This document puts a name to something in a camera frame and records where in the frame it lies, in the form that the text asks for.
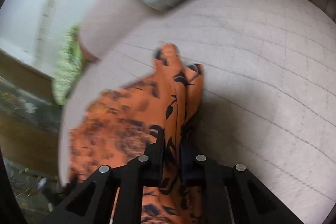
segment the orange fabric with black pattern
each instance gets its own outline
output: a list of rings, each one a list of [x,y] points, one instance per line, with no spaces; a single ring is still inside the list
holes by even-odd
[[[181,185],[177,172],[179,143],[189,137],[201,102],[203,67],[184,67],[172,44],[158,50],[154,63],[153,75],[104,92],[71,130],[71,175],[81,181],[100,165],[125,165],[164,132],[163,179],[160,188],[144,187],[142,223],[199,223],[200,189]]]

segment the metal pin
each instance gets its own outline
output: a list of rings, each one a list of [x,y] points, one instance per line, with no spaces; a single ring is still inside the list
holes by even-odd
[[[236,165],[236,170],[239,172],[244,172],[246,170],[246,166],[243,164],[237,164]]]
[[[138,160],[139,160],[140,162],[147,161],[148,159],[149,159],[149,158],[148,158],[147,155],[141,155],[141,156],[139,156],[139,158],[138,158]]]
[[[197,161],[205,161],[206,159],[207,159],[207,157],[204,156],[204,155],[197,155],[197,156],[196,156],[196,160],[197,160]]]
[[[101,167],[99,167],[99,172],[101,173],[106,173],[108,170],[110,170],[110,167],[108,167],[107,165],[102,165]]]

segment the green fuzzy cloth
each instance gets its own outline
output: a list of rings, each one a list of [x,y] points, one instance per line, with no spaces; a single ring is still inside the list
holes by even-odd
[[[52,93],[59,105],[66,103],[67,96],[85,65],[85,59],[78,44],[78,30],[79,26],[76,25],[67,32],[58,51]]]

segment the orange cloth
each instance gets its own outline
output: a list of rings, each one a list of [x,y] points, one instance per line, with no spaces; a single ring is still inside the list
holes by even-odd
[[[125,165],[164,132],[163,179],[160,188],[144,187],[142,223],[199,223],[200,189],[181,185],[177,173],[179,143],[189,137],[202,98],[203,66],[184,67],[172,44],[158,50],[154,63],[153,75],[104,92],[71,130],[70,173],[84,180],[100,165]]]

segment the white wall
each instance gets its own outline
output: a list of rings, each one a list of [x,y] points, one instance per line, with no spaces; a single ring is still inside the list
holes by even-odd
[[[53,76],[58,44],[65,30],[80,22],[94,0],[60,0],[36,61],[37,38],[47,0],[5,0],[0,10],[0,48],[23,63]]]

